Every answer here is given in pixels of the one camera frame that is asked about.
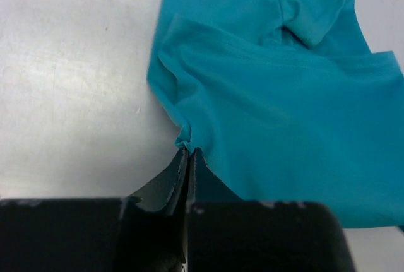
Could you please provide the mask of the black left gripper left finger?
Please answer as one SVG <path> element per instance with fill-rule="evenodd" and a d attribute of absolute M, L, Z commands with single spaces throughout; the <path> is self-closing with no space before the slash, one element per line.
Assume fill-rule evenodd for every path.
<path fill-rule="evenodd" d="M 188 160 L 189 152 L 179 149 L 166 168 L 131 194 L 136 206 L 145 212 L 173 214 L 186 181 Z"/>

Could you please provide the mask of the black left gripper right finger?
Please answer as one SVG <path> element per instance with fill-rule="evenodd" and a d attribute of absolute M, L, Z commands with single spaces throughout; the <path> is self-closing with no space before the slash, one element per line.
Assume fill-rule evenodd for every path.
<path fill-rule="evenodd" d="M 239 202 L 238 197 L 208 167 L 200 148 L 189 158 L 188 201 L 194 202 Z"/>

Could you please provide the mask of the teal t shirt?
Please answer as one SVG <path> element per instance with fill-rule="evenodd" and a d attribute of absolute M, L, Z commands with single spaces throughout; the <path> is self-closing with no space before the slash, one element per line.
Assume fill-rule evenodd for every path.
<path fill-rule="evenodd" d="M 148 82 L 245 200 L 316 201 L 346 228 L 403 225 L 403 74 L 355 0 L 163 0 Z"/>

